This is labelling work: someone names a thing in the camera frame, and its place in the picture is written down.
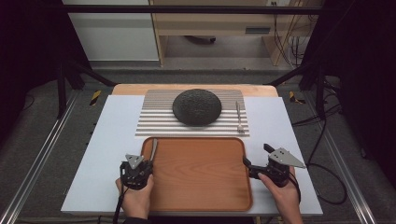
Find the hand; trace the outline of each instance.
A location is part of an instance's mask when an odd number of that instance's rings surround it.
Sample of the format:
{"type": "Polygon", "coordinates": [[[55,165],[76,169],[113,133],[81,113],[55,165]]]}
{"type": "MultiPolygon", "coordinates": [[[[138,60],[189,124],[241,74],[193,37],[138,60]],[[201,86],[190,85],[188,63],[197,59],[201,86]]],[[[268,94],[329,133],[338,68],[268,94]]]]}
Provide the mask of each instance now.
{"type": "MultiPolygon", "coordinates": [[[[290,172],[295,176],[294,167],[290,167],[290,172]]],[[[285,187],[280,188],[264,174],[259,174],[259,178],[265,187],[271,191],[276,202],[276,208],[285,223],[303,223],[297,188],[290,181],[285,187]]]]}
{"type": "MultiPolygon", "coordinates": [[[[118,178],[116,180],[117,188],[121,189],[121,181],[118,178]]],[[[150,175],[148,177],[148,184],[140,190],[128,189],[123,198],[122,210],[127,217],[140,217],[148,219],[149,217],[149,197],[152,188],[154,187],[154,177],[150,175]]]]}

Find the wooden tray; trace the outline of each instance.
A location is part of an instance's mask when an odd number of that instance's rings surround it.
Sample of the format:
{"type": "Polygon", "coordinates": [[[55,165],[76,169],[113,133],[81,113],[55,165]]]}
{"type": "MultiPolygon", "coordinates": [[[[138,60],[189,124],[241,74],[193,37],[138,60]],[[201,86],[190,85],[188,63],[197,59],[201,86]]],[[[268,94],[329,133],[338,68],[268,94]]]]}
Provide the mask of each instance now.
{"type": "MultiPolygon", "coordinates": [[[[151,211],[247,211],[251,205],[248,169],[238,138],[158,137],[154,156],[151,211]]],[[[153,138],[143,144],[151,155],[153,138]]]]}

